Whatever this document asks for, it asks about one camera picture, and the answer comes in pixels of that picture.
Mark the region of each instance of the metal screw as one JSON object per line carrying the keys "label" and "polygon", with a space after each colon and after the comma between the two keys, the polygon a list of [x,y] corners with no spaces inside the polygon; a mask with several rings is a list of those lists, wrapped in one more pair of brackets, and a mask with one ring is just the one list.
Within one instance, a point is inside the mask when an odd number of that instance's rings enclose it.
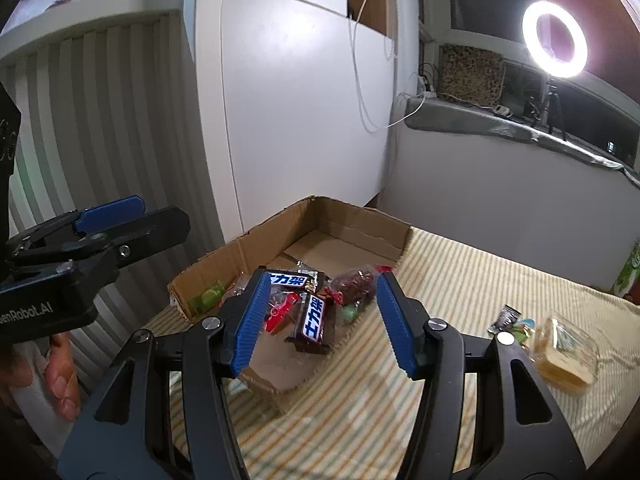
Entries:
{"label": "metal screw", "polygon": [[149,332],[149,330],[145,330],[144,328],[142,330],[138,330],[133,335],[133,339],[136,341],[136,343],[143,343],[145,341],[148,341],[150,337],[151,332]]}
{"label": "metal screw", "polygon": [[446,327],[448,326],[447,322],[440,319],[439,317],[432,317],[427,321],[427,325],[429,325],[429,328],[431,328],[431,330],[436,330],[437,332],[446,329]]}
{"label": "metal screw", "polygon": [[58,274],[64,274],[65,272],[71,272],[72,270],[74,270],[74,267],[76,265],[69,260],[68,262],[65,262],[63,264],[59,264],[59,266],[56,267],[56,272]]}
{"label": "metal screw", "polygon": [[206,317],[202,320],[204,330],[215,330],[220,327],[222,322],[217,317]]}
{"label": "metal screw", "polygon": [[127,258],[129,258],[131,256],[131,248],[128,245],[121,245],[118,248],[118,252],[120,253],[120,257],[123,260],[126,260]]}
{"label": "metal screw", "polygon": [[503,345],[509,346],[512,345],[516,338],[514,338],[513,334],[510,332],[500,332],[497,335],[498,343],[502,343]]}

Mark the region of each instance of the green package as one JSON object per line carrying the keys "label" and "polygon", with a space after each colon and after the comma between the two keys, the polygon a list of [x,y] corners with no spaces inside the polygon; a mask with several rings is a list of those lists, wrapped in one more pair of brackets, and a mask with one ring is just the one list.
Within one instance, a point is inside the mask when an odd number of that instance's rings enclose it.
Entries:
{"label": "green package", "polygon": [[637,241],[634,250],[631,251],[631,255],[626,260],[625,266],[622,267],[620,275],[618,276],[616,283],[613,285],[612,293],[622,298],[625,294],[628,294],[634,283],[638,280],[640,274],[640,241]]}

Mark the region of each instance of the striped tablecloth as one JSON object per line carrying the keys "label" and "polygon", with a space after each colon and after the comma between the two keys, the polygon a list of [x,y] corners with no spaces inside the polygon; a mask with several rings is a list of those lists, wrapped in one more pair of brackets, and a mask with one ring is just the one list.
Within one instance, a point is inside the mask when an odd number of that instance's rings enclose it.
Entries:
{"label": "striped tablecloth", "polygon": [[[505,303],[535,320],[553,310],[586,330],[600,346],[598,382],[582,397],[552,392],[587,466],[596,460],[640,394],[640,309],[415,228],[394,272],[407,296],[462,333],[487,336],[486,328]],[[170,308],[147,326],[156,335],[188,327]],[[372,306],[356,335],[308,384],[287,415],[277,416],[238,380],[226,388],[252,478],[394,478],[422,382],[409,380],[396,365],[380,313]],[[476,377],[468,375],[456,470],[470,461],[475,395]],[[172,376],[172,423],[174,442],[186,454],[180,374]]]}

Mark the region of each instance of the finger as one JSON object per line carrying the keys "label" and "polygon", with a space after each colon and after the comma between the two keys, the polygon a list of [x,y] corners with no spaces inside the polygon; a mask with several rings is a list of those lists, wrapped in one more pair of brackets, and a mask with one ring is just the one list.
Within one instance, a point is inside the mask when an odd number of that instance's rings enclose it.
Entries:
{"label": "finger", "polygon": [[78,376],[74,372],[66,385],[64,396],[56,401],[56,409],[66,420],[74,422],[78,417],[79,407]]}
{"label": "finger", "polygon": [[26,388],[31,384],[31,369],[24,357],[9,346],[0,349],[0,383],[12,388]]}
{"label": "finger", "polygon": [[45,370],[47,386],[58,399],[65,395],[66,386],[74,374],[74,359],[67,332],[49,338],[49,365]]}

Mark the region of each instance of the candy wrapper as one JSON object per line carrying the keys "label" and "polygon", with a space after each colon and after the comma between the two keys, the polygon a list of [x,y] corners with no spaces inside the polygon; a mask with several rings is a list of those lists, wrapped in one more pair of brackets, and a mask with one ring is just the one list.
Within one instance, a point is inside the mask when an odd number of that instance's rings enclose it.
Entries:
{"label": "candy wrapper", "polygon": [[497,334],[498,332],[508,332],[518,318],[520,318],[520,313],[511,308],[509,305],[505,305],[500,309],[500,314],[498,314],[498,319],[494,321],[494,323],[487,329],[489,334]]}
{"label": "candy wrapper", "polygon": [[640,278],[640,241],[636,242],[634,250],[631,251],[625,266],[622,267],[616,283],[613,285],[612,293],[619,298],[624,298],[634,288],[638,278]]}
{"label": "candy wrapper", "polygon": [[532,319],[521,319],[511,325],[509,332],[511,332],[516,342],[522,346],[522,349],[525,352],[529,352],[536,333],[536,322]]}
{"label": "candy wrapper", "polygon": [[334,344],[335,306],[325,298],[304,292],[293,332],[285,339],[299,352],[327,354]]}
{"label": "candy wrapper", "polygon": [[358,300],[372,298],[376,295],[376,280],[379,272],[372,266],[355,267],[332,279],[325,290],[334,298],[337,305],[355,304]]}
{"label": "candy wrapper", "polygon": [[571,395],[585,393],[598,376],[598,345],[558,314],[536,328],[530,358],[547,383]]}
{"label": "candy wrapper", "polygon": [[297,292],[287,292],[278,286],[272,287],[269,308],[264,318],[264,331],[275,335],[281,332],[289,322],[296,322],[298,318],[296,307],[300,299]]}
{"label": "candy wrapper", "polygon": [[296,270],[267,269],[271,285],[279,285],[295,292],[319,292],[324,284],[324,272],[298,267]]}
{"label": "candy wrapper", "polygon": [[225,292],[225,295],[222,296],[222,300],[220,301],[220,305],[225,303],[228,298],[232,296],[239,296],[242,294],[251,279],[250,274],[245,274],[244,272],[240,272],[240,275],[236,278],[233,285],[231,285]]}

